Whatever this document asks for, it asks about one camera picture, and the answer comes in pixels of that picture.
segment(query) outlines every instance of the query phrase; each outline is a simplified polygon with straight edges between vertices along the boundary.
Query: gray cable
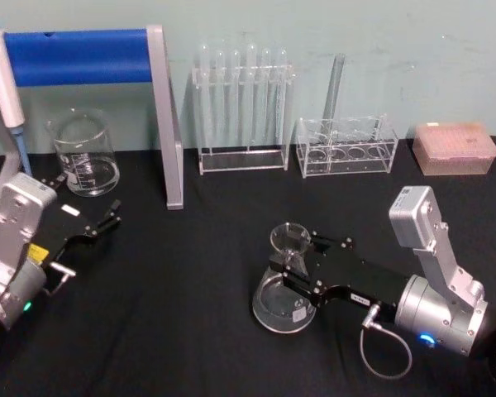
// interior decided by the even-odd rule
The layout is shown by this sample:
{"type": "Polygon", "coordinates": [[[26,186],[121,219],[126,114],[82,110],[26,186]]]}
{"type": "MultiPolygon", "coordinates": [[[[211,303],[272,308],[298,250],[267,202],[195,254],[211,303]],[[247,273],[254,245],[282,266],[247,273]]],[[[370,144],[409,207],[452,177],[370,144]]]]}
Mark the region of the gray cable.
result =
{"type": "Polygon", "coordinates": [[[364,329],[360,331],[360,355],[362,356],[362,361],[364,362],[365,366],[367,367],[368,370],[370,370],[373,374],[378,376],[381,379],[386,379],[386,380],[398,380],[406,376],[406,374],[412,369],[412,364],[413,364],[413,356],[412,356],[412,351],[410,350],[410,346],[406,343],[404,339],[402,339],[399,335],[397,335],[395,332],[391,332],[388,329],[383,329],[379,324],[375,323],[373,329],[376,329],[378,331],[381,331],[385,333],[386,335],[395,338],[401,344],[404,346],[406,349],[406,352],[408,352],[408,366],[406,369],[401,372],[400,374],[397,375],[384,375],[381,374],[373,369],[373,367],[369,364],[367,359],[365,358],[364,354],[364,329]]]}

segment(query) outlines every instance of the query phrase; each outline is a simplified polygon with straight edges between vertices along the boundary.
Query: pipette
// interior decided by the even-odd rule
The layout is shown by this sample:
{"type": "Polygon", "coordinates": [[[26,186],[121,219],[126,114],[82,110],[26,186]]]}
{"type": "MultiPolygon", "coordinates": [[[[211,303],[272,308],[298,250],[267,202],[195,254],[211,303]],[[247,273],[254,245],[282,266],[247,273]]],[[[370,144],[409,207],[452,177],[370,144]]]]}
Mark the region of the pipette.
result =
{"type": "Polygon", "coordinates": [[[31,167],[24,144],[24,113],[18,96],[17,85],[7,55],[3,31],[0,30],[0,113],[6,127],[17,141],[22,165],[26,174],[31,175],[31,167]]]}

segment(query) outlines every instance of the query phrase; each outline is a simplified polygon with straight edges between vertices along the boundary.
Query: test tube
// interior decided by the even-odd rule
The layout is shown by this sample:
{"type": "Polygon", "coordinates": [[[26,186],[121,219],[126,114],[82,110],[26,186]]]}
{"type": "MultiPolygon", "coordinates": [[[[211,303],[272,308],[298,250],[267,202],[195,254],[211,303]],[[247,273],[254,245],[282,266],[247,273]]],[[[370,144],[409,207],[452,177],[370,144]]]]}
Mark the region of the test tube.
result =
{"type": "Polygon", "coordinates": [[[242,136],[248,140],[246,149],[249,151],[252,145],[252,129],[254,119],[254,82],[255,82],[255,66],[257,62],[257,46],[250,44],[246,48],[246,82],[243,93],[243,126],[244,131],[242,136]]]}
{"type": "Polygon", "coordinates": [[[266,134],[266,109],[268,107],[268,82],[270,73],[270,50],[265,48],[261,54],[260,62],[260,82],[257,87],[257,117],[255,119],[255,141],[259,143],[268,143],[266,134]]]}
{"type": "Polygon", "coordinates": [[[239,76],[241,75],[241,53],[239,50],[233,50],[231,53],[231,86],[230,86],[230,141],[233,145],[242,145],[238,142],[239,134],[239,76]]]}
{"type": "Polygon", "coordinates": [[[224,119],[224,76],[226,74],[226,60],[223,50],[217,50],[216,57],[216,82],[215,82],[215,129],[213,131],[213,141],[217,144],[217,141],[224,140],[224,126],[226,121],[224,119]]]}
{"type": "Polygon", "coordinates": [[[215,146],[215,142],[213,141],[212,136],[212,104],[209,90],[210,71],[209,47],[204,44],[200,47],[200,74],[202,76],[202,89],[200,90],[200,98],[203,112],[203,130],[205,140],[204,145],[209,149],[209,153],[212,154],[212,148],[215,146]]]}
{"type": "Polygon", "coordinates": [[[284,125],[284,100],[287,94],[287,51],[281,50],[278,54],[276,63],[278,67],[278,83],[276,92],[276,107],[275,107],[275,130],[276,142],[278,145],[283,145],[283,125],[284,125]]]}

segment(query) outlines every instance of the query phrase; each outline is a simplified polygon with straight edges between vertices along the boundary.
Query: light green wall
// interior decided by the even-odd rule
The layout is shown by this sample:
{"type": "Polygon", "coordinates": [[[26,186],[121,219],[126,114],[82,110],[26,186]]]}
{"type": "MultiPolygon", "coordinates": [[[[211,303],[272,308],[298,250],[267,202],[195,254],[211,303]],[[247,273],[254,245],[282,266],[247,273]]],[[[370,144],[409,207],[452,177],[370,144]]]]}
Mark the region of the light green wall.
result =
{"type": "MultiPolygon", "coordinates": [[[[0,1],[0,26],[7,31],[151,23],[165,28],[186,146],[194,143],[188,75],[195,49],[210,37],[286,48],[298,76],[293,118],[321,116],[332,56],[344,52],[361,65],[382,65],[376,74],[346,81],[345,112],[381,82],[381,100],[373,101],[372,111],[387,112],[400,136],[419,122],[460,120],[483,121],[496,135],[496,0],[0,1]]],[[[30,151],[51,151],[44,121],[69,106],[104,109],[117,150],[155,144],[149,84],[30,88],[21,95],[30,151]]]]}

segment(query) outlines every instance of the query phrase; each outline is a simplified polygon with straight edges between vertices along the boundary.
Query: glass beaker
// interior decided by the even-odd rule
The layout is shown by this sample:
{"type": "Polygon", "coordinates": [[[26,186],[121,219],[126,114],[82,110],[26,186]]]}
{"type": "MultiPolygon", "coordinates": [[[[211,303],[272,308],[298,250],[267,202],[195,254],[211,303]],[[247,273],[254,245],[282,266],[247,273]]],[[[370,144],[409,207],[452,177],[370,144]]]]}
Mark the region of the glass beaker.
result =
{"type": "Polygon", "coordinates": [[[49,120],[46,128],[72,192],[95,197],[116,186],[119,169],[103,112],[71,108],[49,120]]]}
{"type": "MultiPolygon", "coordinates": [[[[307,274],[303,255],[311,237],[305,227],[284,223],[270,233],[272,247],[287,265],[307,274]]],[[[270,331],[293,333],[304,329],[314,318],[316,308],[302,295],[283,285],[283,275],[268,268],[252,301],[259,322],[270,331]]]]}

